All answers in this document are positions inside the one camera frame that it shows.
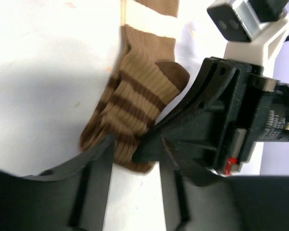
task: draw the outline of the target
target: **ribbed knit fabric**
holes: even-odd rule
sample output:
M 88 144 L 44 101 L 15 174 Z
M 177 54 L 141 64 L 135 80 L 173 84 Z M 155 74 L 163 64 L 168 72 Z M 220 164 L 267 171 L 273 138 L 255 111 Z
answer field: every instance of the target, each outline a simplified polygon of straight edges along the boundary
M 123 53 L 80 138 L 87 150 L 116 136 L 115 163 L 146 173 L 155 163 L 131 161 L 139 138 L 186 87 L 189 73 L 174 62 L 178 0 L 122 0 Z

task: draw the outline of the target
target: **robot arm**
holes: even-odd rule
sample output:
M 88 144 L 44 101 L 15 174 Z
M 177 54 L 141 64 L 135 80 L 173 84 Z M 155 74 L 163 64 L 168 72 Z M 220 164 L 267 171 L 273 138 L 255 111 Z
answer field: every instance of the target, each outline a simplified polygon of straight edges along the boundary
M 220 220 L 214 218 L 218 216 L 230 224 L 237 213 L 243 214 L 247 221 L 255 217 L 254 207 L 249 206 L 251 199 L 259 204 L 269 197 L 269 192 L 289 198 L 289 184 L 277 186 L 277 183 L 287 184 L 289 179 L 275 183 L 264 178 L 238 180 L 208 171 L 229 174 L 238 170 L 249 159 L 256 141 L 289 141 L 289 86 L 268 78 L 272 77 L 274 60 L 289 33 L 289 15 L 283 13 L 288 1 L 278 0 L 282 11 L 271 7 L 266 11 L 269 14 L 264 15 L 258 3 L 268 7 L 273 1 L 256 1 L 217 0 L 208 9 L 229 40 L 224 58 L 204 60 L 191 90 L 143 137 L 134 155 L 133 160 L 138 162 L 160 161 L 168 231 L 185 230 L 186 225 L 193 223 L 197 213 L 193 207 L 197 205 L 199 210 L 203 205 L 197 201 L 206 201 L 213 210 L 202 210 L 196 215 L 206 212 L 208 215 L 196 221 L 218 224 Z M 261 21 L 266 21 L 266 28 L 261 28 Z M 16 177 L 0 171 L 0 231 L 101 231 L 114 143 L 110 135 L 86 153 L 39 176 Z M 262 188 L 263 181 L 270 184 L 266 190 Z M 215 188 L 217 191 L 193 189 L 195 185 L 205 187 L 219 182 L 222 186 Z M 229 184 L 234 192 L 230 197 Z M 260 196 L 248 190 L 251 185 L 256 185 Z M 240 200 L 242 193 L 245 203 Z M 236 203 L 239 211 L 225 206 L 228 202 L 231 206 Z M 288 202 L 289 199 L 284 200 L 287 206 L 284 210 L 272 200 L 265 206 L 276 212 L 275 221 L 280 218 L 278 221 L 289 225 L 289 219 L 285 218 L 289 214 Z

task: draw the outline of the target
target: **black plastic housing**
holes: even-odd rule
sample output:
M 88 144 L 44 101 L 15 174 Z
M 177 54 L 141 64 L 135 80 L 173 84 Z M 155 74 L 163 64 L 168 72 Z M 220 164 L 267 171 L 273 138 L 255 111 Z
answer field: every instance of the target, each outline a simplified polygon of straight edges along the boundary
M 165 137 L 186 159 L 224 174 L 229 159 L 237 167 L 249 160 L 256 141 L 289 141 L 289 86 L 262 73 L 260 66 L 205 59 L 190 91 L 143 137 L 133 161 L 158 161 Z
M 0 231 L 102 231 L 114 137 L 39 176 L 0 171 Z
M 249 0 L 261 23 L 277 22 L 289 0 Z

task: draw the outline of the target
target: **white surface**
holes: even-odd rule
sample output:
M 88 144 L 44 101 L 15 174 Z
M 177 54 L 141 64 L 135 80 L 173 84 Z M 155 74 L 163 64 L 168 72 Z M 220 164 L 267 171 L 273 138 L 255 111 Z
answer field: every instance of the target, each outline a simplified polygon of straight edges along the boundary
M 180 3 L 176 55 L 192 75 L 189 86 L 203 58 L 222 57 L 226 45 L 206 14 L 213 1 L 203 2 Z M 120 53 L 119 7 L 119 0 L 0 0 L 1 169 L 37 174 L 79 153 Z M 147 176 L 114 167 L 104 230 L 163 231 L 163 216 L 158 166 Z

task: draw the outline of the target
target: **sock stripe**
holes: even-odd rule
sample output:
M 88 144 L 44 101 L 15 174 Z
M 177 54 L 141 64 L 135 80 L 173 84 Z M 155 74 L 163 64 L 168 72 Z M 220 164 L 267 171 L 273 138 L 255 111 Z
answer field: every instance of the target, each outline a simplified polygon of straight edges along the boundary
M 125 0 L 125 6 L 125 20 L 121 20 L 122 26 L 127 24 L 160 37 L 177 38 L 180 26 L 176 17 L 160 14 L 134 0 Z
M 178 16 L 179 0 L 135 0 L 162 15 Z
M 129 100 L 122 98 L 121 96 L 113 94 L 109 103 L 118 106 L 120 109 L 124 110 L 125 113 L 132 114 L 139 121 L 145 123 L 148 127 L 155 124 L 155 121 L 151 119 L 144 111 L 137 108 Z
M 120 84 L 120 79 L 118 77 L 116 78 L 114 76 L 111 76 L 108 80 L 106 87 L 110 88 L 111 90 L 115 90 L 115 89 L 117 89 L 119 84 Z
M 156 106 L 160 111 L 162 111 L 166 107 L 166 104 L 156 94 L 150 91 L 145 85 L 136 81 L 128 73 L 121 71 L 121 78 L 123 81 L 131 84 L 135 92 L 142 95 L 146 100 Z

